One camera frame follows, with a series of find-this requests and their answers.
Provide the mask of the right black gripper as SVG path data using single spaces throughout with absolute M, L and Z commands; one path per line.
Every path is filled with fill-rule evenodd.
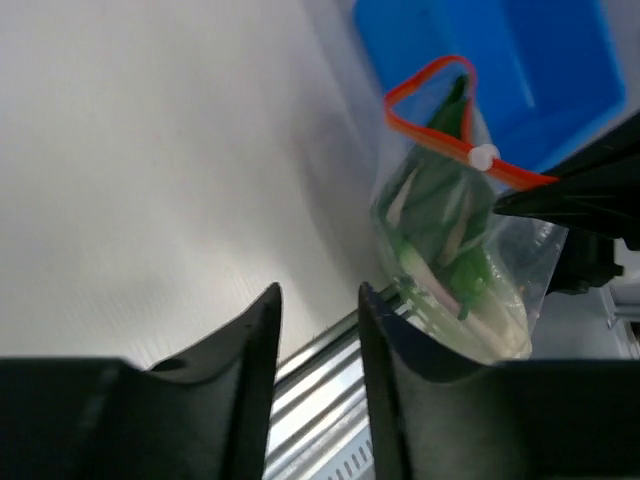
M 584 294 L 624 274 L 608 238 L 639 236 L 639 115 L 553 171 L 560 175 L 556 182 L 506 195 L 493 210 L 582 229 L 568 231 L 549 292 Z

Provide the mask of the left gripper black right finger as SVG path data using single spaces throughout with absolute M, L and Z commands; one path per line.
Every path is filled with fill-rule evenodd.
M 635 479 L 639 365 L 484 365 L 358 294 L 374 472 L 379 479 Z

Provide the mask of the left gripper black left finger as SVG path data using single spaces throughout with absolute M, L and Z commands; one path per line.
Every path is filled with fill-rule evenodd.
M 282 291 L 142 370 L 118 358 L 1 361 L 5 479 L 259 479 Z

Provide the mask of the clear zip bag orange zipper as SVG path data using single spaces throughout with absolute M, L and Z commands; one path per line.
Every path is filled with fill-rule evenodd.
M 472 360 L 524 359 L 565 228 L 493 210 L 548 183 L 505 162 L 475 106 L 477 76 L 439 57 L 391 89 L 370 214 L 388 275 L 416 329 Z

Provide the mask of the green scallion stalks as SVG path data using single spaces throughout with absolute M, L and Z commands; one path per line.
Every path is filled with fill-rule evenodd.
M 441 105 L 429 120 L 427 127 L 460 141 L 469 143 L 471 120 L 467 96 L 468 76 L 459 75 Z

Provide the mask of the blue plastic bin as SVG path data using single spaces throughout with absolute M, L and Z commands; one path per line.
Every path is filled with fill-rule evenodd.
M 553 168 L 619 113 L 624 81 L 597 1 L 358 1 L 354 21 L 384 90 L 458 54 L 505 159 Z

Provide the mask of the aluminium mounting rail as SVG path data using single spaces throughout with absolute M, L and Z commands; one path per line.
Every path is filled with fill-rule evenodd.
M 263 477 L 314 479 L 363 430 L 371 437 L 352 312 L 280 365 Z

